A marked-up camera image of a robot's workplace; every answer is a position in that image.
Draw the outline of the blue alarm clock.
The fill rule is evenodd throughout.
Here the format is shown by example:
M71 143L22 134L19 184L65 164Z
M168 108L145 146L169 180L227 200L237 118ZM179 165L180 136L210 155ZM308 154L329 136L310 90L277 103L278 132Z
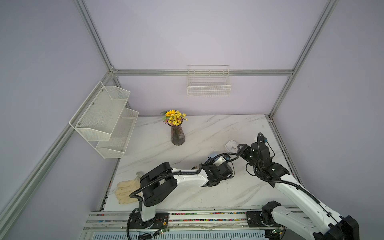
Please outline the blue alarm clock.
M213 158L215 158L217 155L218 155L218 153L213 152L213 153L211 153L211 154L209 155L209 159L213 159Z

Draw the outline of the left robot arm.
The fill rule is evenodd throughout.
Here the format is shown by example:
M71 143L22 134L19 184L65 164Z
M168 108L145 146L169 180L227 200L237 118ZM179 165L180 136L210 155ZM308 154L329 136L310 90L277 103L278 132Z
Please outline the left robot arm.
M214 187L234 177L230 154L219 154L199 164L197 169L180 170L162 163L140 178L142 199L139 211L143 222L156 216L156 207L179 186Z

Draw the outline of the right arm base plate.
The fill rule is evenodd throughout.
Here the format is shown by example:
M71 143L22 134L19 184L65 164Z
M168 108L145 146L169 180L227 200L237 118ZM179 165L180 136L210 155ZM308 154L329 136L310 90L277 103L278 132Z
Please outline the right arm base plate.
M246 219L250 228L281 228L282 226L275 222L271 213L264 213L263 211L247 211Z

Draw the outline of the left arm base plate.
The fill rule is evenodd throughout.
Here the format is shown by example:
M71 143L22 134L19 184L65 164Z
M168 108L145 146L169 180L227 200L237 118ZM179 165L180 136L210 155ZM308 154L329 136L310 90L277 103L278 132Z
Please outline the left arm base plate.
M140 213L131 213L130 220L127 223L127 227L130 230L143 230L143 229L159 229L164 226L164 223L168 224L169 213L156 213L155 218L144 222Z

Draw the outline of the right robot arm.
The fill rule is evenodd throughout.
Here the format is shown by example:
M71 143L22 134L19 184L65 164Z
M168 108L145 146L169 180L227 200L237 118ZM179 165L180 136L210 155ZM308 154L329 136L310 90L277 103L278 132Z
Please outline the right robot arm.
M306 240L360 239L358 222L327 207L285 167L273 162L265 141L257 141L251 146L238 145L237 153L253 167L256 177L283 193L306 214L305 218L300 217L277 201L270 201L262 207L261 218L265 226L284 226Z

